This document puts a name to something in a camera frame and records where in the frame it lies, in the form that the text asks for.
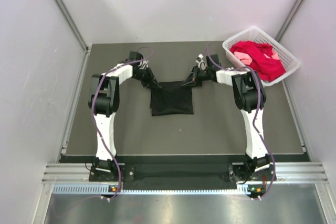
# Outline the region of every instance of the laundry basket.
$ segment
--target laundry basket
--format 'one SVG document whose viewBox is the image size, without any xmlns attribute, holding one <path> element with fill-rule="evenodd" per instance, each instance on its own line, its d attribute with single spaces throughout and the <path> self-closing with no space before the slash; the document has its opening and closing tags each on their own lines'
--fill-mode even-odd
<svg viewBox="0 0 336 224">
<path fill-rule="evenodd" d="M 236 67 L 242 67 L 245 65 L 230 51 L 230 49 L 235 43 L 247 40 L 256 43 L 271 44 L 273 46 L 273 49 L 278 53 L 281 63 L 286 70 L 286 73 L 284 73 L 282 76 L 279 76 L 272 82 L 261 81 L 263 83 L 263 86 L 272 86 L 273 84 L 278 83 L 290 74 L 294 73 L 301 66 L 301 62 L 286 48 L 277 43 L 271 36 L 269 36 L 267 33 L 257 27 L 251 27 L 240 32 L 239 34 L 236 34 L 235 36 L 228 38 L 226 41 L 223 42 L 223 48 L 226 51 L 227 59 L 231 61 L 231 63 Z"/>
</svg>

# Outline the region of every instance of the wire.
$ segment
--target wire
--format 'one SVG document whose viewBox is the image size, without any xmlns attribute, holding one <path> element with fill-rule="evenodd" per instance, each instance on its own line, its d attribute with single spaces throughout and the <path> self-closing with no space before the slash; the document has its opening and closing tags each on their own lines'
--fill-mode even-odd
<svg viewBox="0 0 336 224">
<path fill-rule="evenodd" d="M 270 181 L 270 184 L 266 190 L 266 192 L 260 197 L 260 200 L 262 200 L 269 192 L 269 190 L 271 189 L 272 185 L 273 185 L 273 182 L 275 180 L 275 171 L 276 171 L 276 168 L 275 168 L 275 159 L 274 159 L 274 156 L 273 156 L 273 153 L 270 151 L 269 147 L 268 147 L 268 144 L 265 142 L 264 138 L 263 138 L 263 135 L 261 134 L 261 132 L 259 131 L 259 129 L 257 128 L 256 126 L 256 119 L 257 119 L 257 116 L 258 116 L 258 112 L 260 110 L 260 104 L 261 104 L 261 89 L 260 89 L 260 84 L 259 84 L 259 80 L 258 80 L 258 77 L 256 75 L 256 73 L 254 72 L 254 70 L 251 68 L 251 67 L 248 67 L 248 66 L 243 66 L 243 67 L 240 67 L 240 68 L 236 68 L 236 69 L 228 69 L 228 68 L 223 68 L 222 66 L 218 65 L 210 56 L 210 53 L 209 53 L 209 44 L 210 42 L 208 42 L 208 44 L 206 45 L 206 52 L 208 54 L 208 57 L 210 59 L 210 61 L 218 68 L 220 69 L 223 69 L 223 70 L 242 70 L 242 69 L 248 69 L 250 70 L 252 76 L 253 76 L 253 79 L 256 83 L 256 86 L 257 86 L 257 93 L 258 93 L 258 102 L 257 102 L 257 110 L 256 110 L 256 113 L 254 115 L 254 118 L 253 118 L 253 121 L 252 121 L 252 125 L 253 125 L 253 128 L 256 130 L 256 132 L 258 133 L 262 143 L 264 144 L 267 152 L 269 153 L 270 157 L 271 157 L 271 160 L 272 160 L 272 163 L 273 163 L 273 175 L 272 175 L 272 179 Z"/>
<path fill-rule="evenodd" d="M 105 143 L 105 141 L 104 141 L 104 138 L 103 138 L 103 136 L 102 136 L 102 134 L 101 134 L 101 132 L 100 132 L 98 126 L 97 126 L 96 119 L 95 119 L 95 117 L 94 117 L 94 108 L 95 108 L 95 106 L 96 106 L 96 101 L 97 101 L 97 97 L 98 97 L 100 88 L 101 88 L 101 86 L 102 86 L 102 84 L 103 84 L 103 82 L 104 82 L 106 76 L 107 76 L 109 73 L 112 73 L 112 72 L 116 71 L 117 69 L 122 68 L 122 67 L 127 66 L 127 65 L 132 65 L 132 64 L 139 63 L 139 62 L 142 62 L 142 61 L 145 61 L 145 60 L 149 60 L 149 59 L 153 56 L 154 50 L 153 50 L 151 47 L 140 47 L 140 48 L 137 50 L 137 52 L 139 52 L 139 50 L 144 49 L 144 48 L 148 48 L 148 49 L 151 50 L 151 53 L 150 53 L 150 55 L 149 55 L 147 58 L 144 58 L 144 59 L 141 59 L 141 60 L 130 61 L 130 62 L 124 63 L 124 64 L 122 64 L 122 65 L 120 65 L 120 66 L 114 67 L 114 68 L 110 69 L 109 71 L 107 71 L 107 72 L 102 76 L 102 78 L 101 78 L 101 80 L 100 80 L 100 82 L 99 82 L 99 84 L 98 84 L 96 93 L 95 93 L 95 95 L 94 95 L 94 97 L 93 97 L 93 99 L 92 99 L 91 117 L 92 117 L 93 125 L 95 126 L 96 131 L 97 131 L 98 135 L 100 136 L 100 139 L 101 139 L 101 141 L 102 141 L 102 143 L 103 143 L 103 145 L 104 145 L 104 148 L 105 148 L 106 151 L 111 155 L 112 160 L 114 161 L 114 163 L 115 163 L 115 165 L 116 165 L 116 167 L 117 167 L 117 170 L 118 170 L 118 189 L 117 189 L 117 191 L 115 192 L 115 194 L 113 195 L 113 197 L 112 197 L 111 199 L 115 198 L 115 197 L 117 196 L 117 194 L 118 194 L 118 193 L 120 192 L 120 190 L 121 190 L 121 171 L 120 171 L 120 166 L 119 166 L 119 164 L 118 164 L 118 161 L 116 160 L 116 158 L 114 157 L 114 155 L 112 154 L 112 152 L 110 151 L 110 149 L 106 146 L 106 143 Z"/>
<path fill-rule="evenodd" d="M 88 170 L 89 172 L 91 171 L 91 170 L 86 166 L 86 162 L 85 162 L 85 168 L 86 168 L 86 170 Z"/>
<path fill-rule="evenodd" d="M 249 176 L 249 175 L 246 175 L 246 178 L 245 178 L 244 182 L 239 183 L 239 182 L 236 180 L 235 176 L 232 174 L 232 179 L 233 179 L 233 181 L 234 181 L 236 184 L 238 184 L 238 185 L 243 185 L 243 184 L 245 184 L 245 183 L 248 181 L 249 178 L 250 178 L 250 176 Z"/>
<path fill-rule="evenodd" d="M 263 181 L 262 181 L 262 184 L 264 185 L 264 188 L 266 188 L 266 185 L 267 185 L 267 179 L 266 179 L 265 174 L 263 174 Z"/>
</svg>

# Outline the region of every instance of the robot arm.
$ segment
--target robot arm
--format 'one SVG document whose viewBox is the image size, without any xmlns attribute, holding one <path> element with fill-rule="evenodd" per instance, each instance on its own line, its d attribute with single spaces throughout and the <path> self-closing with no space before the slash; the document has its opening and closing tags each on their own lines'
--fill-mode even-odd
<svg viewBox="0 0 336 224">
<path fill-rule="evenodd" d="M 153 72 L 148 67 L 147 61 L 142 61 L 141 63 L 135 63 L 132 65 L 122 66 L 124 63 L 143 59 L 143 56 L 138 52 L 130 52 L 129 58 L 118 64 L 117 70 L 108 73 L 103 81 L 101 90 L 97 96 L 95 104 L 95 115 L 96 124 L 104 138 L 104 142 L 107 147 L 109 147 L 111 153 L 115 156 L 117 151 L 114 146 L 114 117 L 115 113 L 119 108 L 119 85 L 130 78 L 135 78 L 141 81 L 141 84 L 145 88 L 149 89 L 159 89 L 161 88 L 156 81 Z M 93 97 L 97 91 L 99 82 L 102 78 L 102 74 L 94 74 L 91 79 L 91 90 L 89 97 L 89 107 L 92 107 Z M 112 165 L 112 158 L 110 154 L 105 149 L 99 134 L 97 134 L 97 153 L 96 158 L 100 163 L 100 167 L 110 170 Z"/>
<path fill-rule="evenodd" d="M 211 58 L 218 64 L 218 55 L 212 55 Z M 196 66 L 192 73 L 182 83 L 182 86 L 201 87 L 202 81 L 212 80 L 217 83 L 226 84 L 233 87 L 236 106 L 240 109 L 244 122 L 247 137 L 246 148 L 246 172 L 254 173 L 263 169 L 269 168 L 269 156 L 265 145 L 263 144 L 259 133 L 253 127 L 253 119 L 257 109 L 258 92 L 255 80 L 250 72 L 241 72 L 233 70 L 222 70 L 216 67 L 208 57 L 206 57 L 207 66 L 205 66 L 204 57 L 199 55 L 196 59 Z M 259 86 L 261 89 L 261 103 L 255 125 L 260 131 L 262 137 L 263 132 L 263 117 L 264 103 L 266 102 L 266 94 L 263 85 L 257 74 Z"/>
<path fill-rule="evenodd" d="M 260 110 L 256 117 L 255 126 L 264 138 L 263 117 L 264 103 L 266 102 L 266 94 L 263 85 L 260 82 Z M 250 72 L 219 70 L 216 72 L 218 83 L 227 84 L 233 87 L 236 106 L 240 109 L 246 130 L 246 155 L 248 170 L 253 173 L 259 170 L 269 168 L 269 157 L 264 143 L 259 133 L 253 127 L 253 119 L 257 111 L 258 91 L 257 85 Z"/>
</svg>

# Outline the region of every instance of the red garment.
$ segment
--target red garment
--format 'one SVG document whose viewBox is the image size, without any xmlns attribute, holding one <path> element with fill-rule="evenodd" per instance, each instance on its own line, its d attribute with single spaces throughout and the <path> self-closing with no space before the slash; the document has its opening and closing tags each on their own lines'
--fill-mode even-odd
<svg viewBox="0 0 336 224">
<path fill-rule="evenodd" d="M 243 52 L 250 55 L 252 62 L 250 67 L 257 70 L 261 80 L 274 81 L 286 73 L 280 60 L 272 59 L 273 46 L 270 44 L 254 43 L 253 41 L 240 41 L 230 49 L 232 53 Z"/>
</svg>

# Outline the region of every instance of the metal sheet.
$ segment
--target metal sheet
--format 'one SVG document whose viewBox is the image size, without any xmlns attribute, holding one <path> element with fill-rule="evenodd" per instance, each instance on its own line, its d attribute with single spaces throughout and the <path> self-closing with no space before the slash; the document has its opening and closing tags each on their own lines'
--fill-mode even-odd
<svg viewBox="0 0 336 224">
<path fill-rule="evenodd" d="M 111 203 L 90 198 L 70 209 L 86 197 L 53 195 L 45 224 L 326 223 L 314 185 L 274 185 L 261 202 L 228 195 L 122 195 Z"/>
<path fill-rule="evenodd" d="M 93 45 L 67 155 L 94 155 L 96 133 L 88 108 L 91 76 L 105 72 L 128 57 L 131 50 L 151 46 L 150 60 L 158 81 L 184 80 L 206 42 L 160 42 Z M 221 41 L 211 43 L 223 66 L 232 66 L 224 56 Z M 281 83 L 266 88 L 265 140 L 274 153 L 302 153 L 300 138 Z M 120 107 L 115 117 L 114 139 L 118 155 L 243 154 L 246 150 L 244 120 L 234 104 L 232 87 L 204 82 L 193 89 L 194 115 L 151 116 L 150 91 L 139 81 L 120 87 Z"/>
</svg>

